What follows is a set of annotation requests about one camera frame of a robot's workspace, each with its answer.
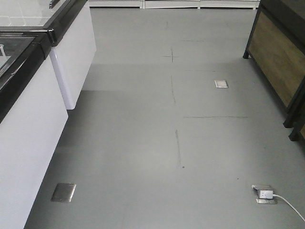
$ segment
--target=glass freezer lid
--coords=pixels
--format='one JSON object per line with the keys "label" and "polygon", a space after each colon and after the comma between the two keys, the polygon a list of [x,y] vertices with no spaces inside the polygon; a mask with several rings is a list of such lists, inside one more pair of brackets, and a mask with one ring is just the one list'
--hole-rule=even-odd
{"label": "glass freezer lid", "polygon": [[2,76],[23,53],[34,37],[0,37],[0,90],[9,79]]}
{"label": "glass freezer lid", "polygon": [[70,0],[0,0],[0,26],[46,26],[69,2]]}

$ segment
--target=gray floor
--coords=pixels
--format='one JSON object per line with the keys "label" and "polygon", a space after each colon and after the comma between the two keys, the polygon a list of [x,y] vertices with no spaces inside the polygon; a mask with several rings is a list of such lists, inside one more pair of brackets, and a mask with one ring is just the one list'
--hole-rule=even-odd
{"label": "gray floor", "polygon": [[[98,51],[26,229],[299,229],[305,155],[250,60],[253,10],[92,9]],[[229,89],[216,89],[226,79]],[[53,203],[57,183],[77,184]]]}

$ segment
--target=black metal frame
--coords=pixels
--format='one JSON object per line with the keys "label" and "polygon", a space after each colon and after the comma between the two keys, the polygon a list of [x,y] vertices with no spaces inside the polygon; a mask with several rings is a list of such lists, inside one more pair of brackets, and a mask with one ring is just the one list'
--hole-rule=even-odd
{"label": "black metal frame", "polygon": [[269,86],[272,88],[274,94],[278,98],[279,103],[282,105],[282,107],[285,108],[285,112],[288,114],[285,122],[283,123],[285,127],[291,128],[293,127],[294,122],[297,121],[298,117],[300,116],[300,111],[302,106],[305,104],[305,76],[303,80],[301,81],[297,91],[295,92],[292,100],[290,101],[288,106],[285,106],[279,95],[276,93],[275,89],[271,85],[271,83],[268,81],[266,75],[264,72],[260,69],[258,63],[256,62],[255,58],[251,55],[251,52],[249,51],[249,46],[251,43],[251,39],[253,36],[253,33],[255,31],[255,27],[259,18],[259,15],[261,12],[263,12],[276,26],[277,28],[288,38],[290,41],[302,52],[305,54],[305,45],[303,42],[299,40],[298,37],[294,36],[281,22],[279,22],[272,14],[271,12],[263,5],[264,2],[269,0],[262,0],[260,2],[259,8],[257,10],[257,14],[252,26],[252,30],[250,33],[250,37],[246,46],[246,49],[244,51],[243,58],[248,59],[249,56],[253,59],[255,65],[258,67],[266,81],[268,82]]}
{"label": "black metal frame", "polygon": [[43,26],[0,26],[0,32],[43,32],[57,46],[87,0],[66,0]]}
{"label": "black metal frame", "polygon": [[[17,36],[28,37],[30,34],[6,34],[5,37],[16,38]],[[0,123],[13,107],[29,81],[32,79],[42,62],[51,50],[51,43],[44,33],[32,34],[33,40],[18,58],[10,65],[1,79],[0,90]]]}

